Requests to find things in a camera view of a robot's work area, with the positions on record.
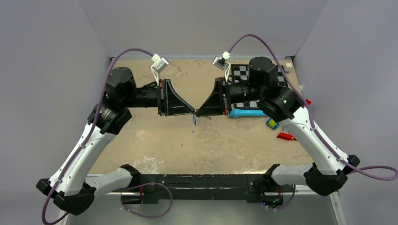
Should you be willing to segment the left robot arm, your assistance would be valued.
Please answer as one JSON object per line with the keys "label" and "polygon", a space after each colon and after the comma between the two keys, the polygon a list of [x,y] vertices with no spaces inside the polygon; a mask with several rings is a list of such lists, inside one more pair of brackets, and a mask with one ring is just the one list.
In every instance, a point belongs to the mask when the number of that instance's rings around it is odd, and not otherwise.
{"label": "left robot arm", "polygon": [[82,214],[95,199],[112,191],[136,191],[142,183],[140,172],[128,164],[97,178],[89,179],[87,175],[105,147],[132,118],[130,109],[150,107],[161,116],[194,114],[194,108],[176,93],[169,79],[138,87],[129,68],[113,69],[105,96],[94,106],[80,141],[53,176],[37,183],[38,190],[72,215]]}

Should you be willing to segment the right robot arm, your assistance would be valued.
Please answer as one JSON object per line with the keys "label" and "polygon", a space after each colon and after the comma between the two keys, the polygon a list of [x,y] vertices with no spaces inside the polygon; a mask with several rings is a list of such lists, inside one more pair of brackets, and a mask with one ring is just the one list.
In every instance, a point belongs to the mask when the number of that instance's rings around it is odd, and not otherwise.
{"label": "right robot arm", "polygon": [[229,83],[230,63],[216,57],[213,64],[224,72],[216,78],[214,89],[195,112],[197,117],[226,115],[233,104],[258,101],[259,108],[290,132],[312,158],[302,166],[275,164],[269,168],[263,184],[270,191],[281,185],[306,185],[319,195],[339,190],[360,160],[342,152],[329,138],[320,138],[321,129],[310,122],[308,109],[292,88],[279,85],[282,70],[267,57],[249,61],[248,78]]}

